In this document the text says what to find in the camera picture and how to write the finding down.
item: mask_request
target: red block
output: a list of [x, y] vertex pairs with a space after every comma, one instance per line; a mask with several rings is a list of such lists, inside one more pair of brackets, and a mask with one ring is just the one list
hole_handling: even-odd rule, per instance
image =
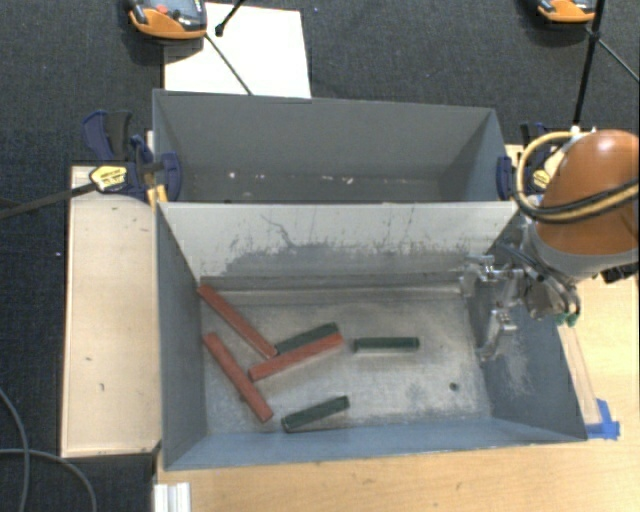
[[273, 416], [271, 407], [269, 407], [269, 404], [262, 398], [260, 392], [244, 374], [244, 371], [242, 371], [242, 368], [240, 368], [231, 353], [227, 350], [227, 347], [222, 344], [220, 338], [214, 333], [209, 333], [203, 337], [203, 341], [209, 349], [209, 352], [211, 352], [211, 355], [218, 361], [222, 371], [229, 377], [229, 380], [243, 396], [247, 405], [251, 407], [251, 410], [260, 421], [264, 423], [269, 420]]
[[254, 349], [267, 359], [275, 356], [278, 351], [271, 343], [264, 339], [231, 304], [222, 298], [211, 286], [202, 285], [197, 290], [200, 297], [211, 306], [233, 329], [242, 336]]
[[273, 357], [268, 361], [256, 364], [249, 368], [249, 378], [255, 382], [265, 377], [269, 377], [275, 373], [279, 373], [290, 366], [300, 363], [309, 357], [315, 356], [332, 348], [342, 345], [344, 340], [339, 332], [330, 334], [318, 341], [309, 343], [302, 347], [296, 348], [290, 352], [285, 352], [279, 356]]

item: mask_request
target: black carpet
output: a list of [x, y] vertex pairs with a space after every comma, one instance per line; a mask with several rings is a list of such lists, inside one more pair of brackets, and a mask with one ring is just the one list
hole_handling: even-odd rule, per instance
[[[586, 35], [544, 26], [525, 0], [248, 5], [302, 11], [313, 96], [493, 107], [507, 142], [519, 142], [523, 121], [564, 129], [573, 118]], [[162, 49], [133, 32], [120, 0], [3, 0], [0, 19], [0, 197], [27, 201], [65, 188], [71, 163], [92, 157], [79, 127], [98, 108], [134, 112], [132, 133], [151, 127]], [[639, 27], [636, 0], [607, 3], [603, 39], [636, 73]], [[584, 128], [638, 133], [638, 85], [601, 49], [582, 119]], [[0, 221], [0, 386], [32, 447], [50, 452], [61, 404], [65, 226], [64, 204]], [[0, 406], [0, 448], [19, 441]], [[99, 510], [148, 509], [149, 456], [76, 462]], [[89, 510], [73, 477], [33, 465], [27, 510]], [[19, 458], [0, 459], [3, 512], [17, 509], [21, 478]]]

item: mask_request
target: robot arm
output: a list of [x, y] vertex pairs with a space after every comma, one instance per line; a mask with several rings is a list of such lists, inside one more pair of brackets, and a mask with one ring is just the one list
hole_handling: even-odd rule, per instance
[[[524, 193], [523, 170], [537, 147], [558, 139], [571, 143], [536, 205]], [[513, 194], [519, 212], [489, 254], [469, 259], [465, 295], [478, 278], [501, 287], [478, 349], [483, 360], [503, 352], [515, 335], [514, 305], [572, 326], [581, 312], [577, 282], [638, 261], [638, 137], [606, 130], [575, 139], [573, 132], [550, 133], [526, 148]]]

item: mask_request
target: wire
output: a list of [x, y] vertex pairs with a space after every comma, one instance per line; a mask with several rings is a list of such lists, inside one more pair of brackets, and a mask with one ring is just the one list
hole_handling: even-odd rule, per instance
[[[587, 27], [585, 27], [584, 31], [587, 34], [589, 34], [591, 37], [595, 36], [595, 34]], [[620, 64], [631, 75], [631, 77], [636, 82], [640, 83], [640, 77], [638, 77], [638, 75], [634, 73], [633, 69], [631, 69], [631, 67], [624, 60], [622, 60], [622, 58], [615, 51], [613, 51], [613, 49], [607, 43], [605, 43], [602, 39], [600, 39], [599, 34], [598, 34], [597, 42], [600, 46], [602, 46], [602, 48], [604, 48], [607, 51], [609, 55], [611, 55], [615, 59], [615, 61], [618, 64]]]
[[[21, 448], [5, 448], [5, 449], [0, 449], [0, 455], [20, 455], [24, 451], [25, 450]], [[93, 512], [98, 511], [98, 500], [96, 499], [96, 492], [93, 490], [93, 486], [91, 485], [91, 482], [89, 482], [89, 479], [78, 468], [78, 466], [75, 466], [68, 460], [63, 459], [62, 457], [58, 457], [57, 455], [53, 455], [52, 453], [41, 452], [39, 450], [29, 450], [29, 455], [32, 455], [34, 457], [40, 457], [42, 459], [50, 460], [52, 462], [60, 464], [62, 467], [68, 469], [71, 473], [73, 473], [76, 477], [78, 477], [78, 479], [82, 482], [85, 489], [87, 490], [87, 493], [89, 494], [89, 497], [91, 499], [91, 510]]]
[[9, 409], [11, 416], [18, 427], [18, 431], [20, 432], [20, 437], [22, 438], [22, 448], [4, 448], [0, 449], [0, 455], [23, 455], [24, 456], [24, 480], [22, 486], [22, 495], [20, 498], [20, 506], [18, 508], [19, 512], [24, 512], [27, 497], [29, 495], [29, 480], [31, 478], [31, 463], [30, 457], [40, 457], [42, 459], [50, 460], [56, 462], [57, 464], [61, 464], [63, 467], [68, 469], [71, 473], [73, 473], [84, 485], [87, 493], [89, 494], [89, 498], [91, 499], [91, 510], [92, 512], [98, 511], [98, 502], [96, 499], [96, 493], [93, 490], [93, 486], [89, 479], [85, 476], [85, 474], [75, 465], [73, 465], [68, 460], [63, 459], [62, 457], [58, 457], [57, 455], [53, 455], [52, 453], [41, 452], [39, 450], [33, 450], [29, 448], [29, 442], [27, 439], [27, 433], [24, 428], [24, 423], [22, 422], [22, 418], [20, 418], [20, 414], [9, 400], [9, 397], [4, 393], [2, 388], [0, 387], [0, 398]]
[[523, 253], [519, 249], [516, 249], [515, 247], [508, 245], [504, 242], [498, 242], [496, 244], [496, 247], [508, 252], [511, 256], [514, 256], [515, 258], [519, 259], [521, 262], [526, 263], [527, 265], [532, 267], [538, 274], [544, 273], [543, 269], [540, 267], [540, 264], [536, 260], [534, 260], [528, 254]]
[[525, 166], [531, 154], [542, 144], [557, 139], [570, 139], [574, 133], [552, 132], [542, 135], [529, 144], [518, 162], [515, 171], [515, 190], [513, 198], [520, 210], [534, 220], [549, 224], [566, 224], [578, 222], [597, 215], [602, 215], [622, 204], [638, 197], [638, 179], [635, 178], [612, 190], [607, 190], [573, 203], [553, 207], [533, 205], [525, 194]]
[[229, 71], [231, 71], [231, 73], [233, 73], [233, 76], [236, 77], [236, 80], [240, 83], [240, 85], [242, 86], [242, 88], [246, 91], [246, 93], [249, 96], [253, 96], [253, 93], [251, 92], [251, 89], [249, 89], [249, 87], [247, 86], [247, 84], [244, 83], [244, 80], [242, 80], [242, 78], [240, 77], [240, 75], [238, 74], [238, 72], [235, 70], [235, 68], [231, 65], [231, 62], [229, 62], [227, 60], [227, 58], [224, 56], [224, 53], [222, 53], [222, 51], [220, 50], [220, 48], [218, 48], [218, 45], [216, 43], [213, 42], [213, 39], [211, 39], [209, 37], [209, 34], [204, 35], [204, 38], [209, 41], [209, 43], [211, 43], [211, 46], [213, 46], [213, 49], [218, 52], [218, 55], [220, 55], [220, 58], [224, 61], [224, 63], [227, 65], [227, 67], [229, 68]]
[[24, 428], [24, 423], [20, 418], [20, 414], [9, 400], [9, 397], [5, 395], [4, 391], [0, 387], [0, 398], [9, 409], [11, 416], [13, 416], [13, 421], [18, 427], [18, 431], [20, 432], [20, 439], [22, 440], [22, 453], [24, 454], [24, 472], [22, 478], [22, 495], [20, 496], [20, 506], [18, 507], [19, 512], [24, 512], [24, 509], [27, 505], [27, 496], [29, 495], [29, 480], [31, 475], [31, 459], [29, 455], [31, 454], [29, 450], [29, 440], [27, 439], [27, 432]]
[[96, 186], [93, 183], [87, 183], [86, 185], [81, 185], [80, 187], [63, 190], [62, 192], [57, 192], [49, 196], [41, 197], [40, 199], [36, 199], [35, 201], [18, 204], [17, 206], [13, 206], [11, 208], [7, 208], [6, 210], [0, 211], [0, 220], [15, 217], [16, 215], [22, 215], [23, 213], [28, 213], [34, 210], [39, 210], [40, 208], [43, 208], [45, 206], [49, 206], [60, 201], [66, 201], [67, 199], [78, 197], [89, 192], [94, 192], [95, 190]]

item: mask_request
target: gray bin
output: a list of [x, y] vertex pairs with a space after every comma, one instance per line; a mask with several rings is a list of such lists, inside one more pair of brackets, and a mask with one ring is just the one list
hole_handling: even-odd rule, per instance
[[[156, 151], [178, 151], [189, 201], [157, 216], [167, 469], [586, 438], [551, 320], [516, 309], [511, 351], [483, 365], [474, 353], [494, 290], [463, 299], [464, 257], [513, 213], [493, 201], [493, 111], [156, 91], [154, 116]], [[328, 322], [347, 342], [258, 382], [275, 413], [261, 424], [202, 335], [215, 331], [243, 368], [262, 358], [199, 299], [202, 283], [273, 343]], [[421, 345], [354, 354], [367, 336]], [[283, 416], [345, 394], [351, 408], [318, 430], [282, 430]]]

